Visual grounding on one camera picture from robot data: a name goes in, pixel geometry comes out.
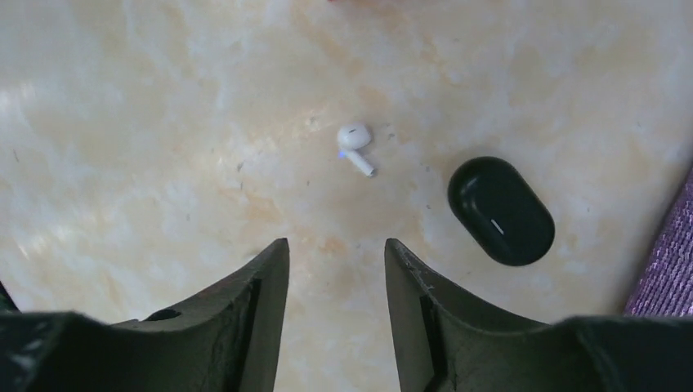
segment purple towel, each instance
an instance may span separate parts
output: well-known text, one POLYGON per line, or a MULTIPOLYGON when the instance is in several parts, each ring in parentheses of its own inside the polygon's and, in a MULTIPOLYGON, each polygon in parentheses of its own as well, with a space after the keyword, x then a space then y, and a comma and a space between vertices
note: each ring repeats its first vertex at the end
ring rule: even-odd
POLYGON ((677 196, 624 313, 693 315, 693 171, 677 196))

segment screw hole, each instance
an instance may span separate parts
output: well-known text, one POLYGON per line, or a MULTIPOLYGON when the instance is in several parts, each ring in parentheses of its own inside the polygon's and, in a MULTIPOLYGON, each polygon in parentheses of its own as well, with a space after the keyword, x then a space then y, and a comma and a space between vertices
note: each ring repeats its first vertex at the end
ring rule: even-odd
POLYGON ((161 309, 157 312, 153 312, 151 316, 145 319, 145 321, 161 321, 170 320, 180 316, 182 313, 173 309, 161 309))

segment wireless earbud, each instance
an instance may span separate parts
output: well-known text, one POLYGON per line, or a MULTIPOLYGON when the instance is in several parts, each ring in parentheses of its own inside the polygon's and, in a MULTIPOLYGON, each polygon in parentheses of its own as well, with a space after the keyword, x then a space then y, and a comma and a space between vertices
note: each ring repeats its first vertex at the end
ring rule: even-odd
POLYGON ((375 169, 357 150, 368 145, 371 140, 368 128, 360 122, 345 125, 337 133, 339 150, 368 177, 375 175, 375 169))

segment beige marble tabletop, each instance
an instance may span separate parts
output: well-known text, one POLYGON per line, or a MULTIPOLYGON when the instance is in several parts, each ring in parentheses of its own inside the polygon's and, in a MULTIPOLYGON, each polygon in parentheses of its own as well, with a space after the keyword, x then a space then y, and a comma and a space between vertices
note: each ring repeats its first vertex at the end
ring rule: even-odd
POLYGON ((382 249, 496 305, 618 313, 693 158, 687 0, 0 2, 0 278, 143 318, 286 236, 277 390, 397 390, 382 249), (365 178, 344 123, 373 131, 365 178), (524 268, 450 213, 465 159, 557 225, 524 268))

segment black object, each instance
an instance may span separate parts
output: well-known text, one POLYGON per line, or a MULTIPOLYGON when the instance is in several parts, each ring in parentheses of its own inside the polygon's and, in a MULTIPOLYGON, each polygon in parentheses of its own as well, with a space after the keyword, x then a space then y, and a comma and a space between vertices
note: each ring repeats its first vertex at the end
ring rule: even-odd
POLYGON ((0 314, 0 390, 265 391, 274 388, 288 243, 144 321, 0 314))
POLYGON ((494 260, 528 265, 548 252, 556 229, 551 214, 520 173, 500 158, 465 162, 448 186, 453 213, 494 260))
POLYGON ((437 274, 396 239, 385 281, 403 392, 691 390, 693 318, 512 314, 437 274))

